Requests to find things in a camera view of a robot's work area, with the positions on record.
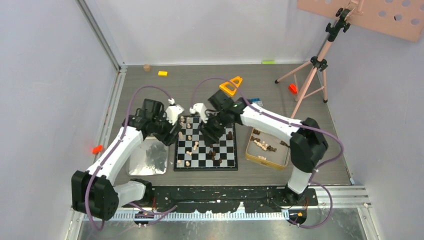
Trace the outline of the dark chess piece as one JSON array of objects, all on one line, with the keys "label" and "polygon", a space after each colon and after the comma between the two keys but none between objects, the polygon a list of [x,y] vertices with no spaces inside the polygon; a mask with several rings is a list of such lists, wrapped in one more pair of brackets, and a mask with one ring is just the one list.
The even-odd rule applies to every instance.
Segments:
[{"label": "dark chess piece", "polygon": [[233,140],[233,133],[231,131],[227,134],[226,139]]}]

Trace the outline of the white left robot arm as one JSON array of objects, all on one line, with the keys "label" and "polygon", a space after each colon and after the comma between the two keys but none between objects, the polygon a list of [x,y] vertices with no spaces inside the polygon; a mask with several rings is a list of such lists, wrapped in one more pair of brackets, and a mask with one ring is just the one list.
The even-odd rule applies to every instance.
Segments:
[{"label": "white left robot arm", "polygon": [[152,183],[132,178],[116,185],[119,171],[139,148],[153,136],[165,146],[174,144],[182,126],[178,123],[184,109],[169,99],[164,107],[160,101],[145,99],[142,107],[128,114],[122,126],[101,157],[86,171],[77,170],[71,177],[72,208],[80,213],[107,221],[118,208],[130,203],[148,207],[153,202]]}]

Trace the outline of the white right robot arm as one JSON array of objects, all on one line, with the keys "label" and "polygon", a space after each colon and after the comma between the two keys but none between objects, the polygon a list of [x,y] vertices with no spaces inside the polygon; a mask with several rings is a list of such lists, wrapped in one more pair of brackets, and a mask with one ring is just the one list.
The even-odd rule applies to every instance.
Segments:
[{"label": "white right robot arm", "polygon": [[199,130],[208,144],[217,143],[229,124],[255,128],[288,144],[293,170],[283,196],[291,205],[299,205],[306,197],[317,163],[329,147],[318,123],[310,117],[305,120],[284,117],[244,97],[233,100],[222,90],[215,92],[208,102],[215,114],[207,114],[203,103],[195,103],[189,109],[192,115],[200,116]]}]

